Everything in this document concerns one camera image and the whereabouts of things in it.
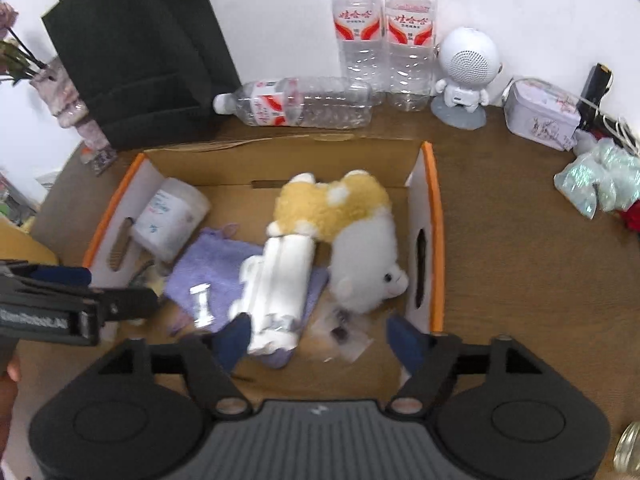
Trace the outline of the person's left hand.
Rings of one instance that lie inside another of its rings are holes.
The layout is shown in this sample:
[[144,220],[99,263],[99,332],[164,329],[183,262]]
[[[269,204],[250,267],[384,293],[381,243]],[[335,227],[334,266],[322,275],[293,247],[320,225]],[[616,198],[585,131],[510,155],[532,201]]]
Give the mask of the person's left hand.
[[0,456],[3,456],[9,440],[12,412],[21,378],[20,358],[14,354],[0,380]]

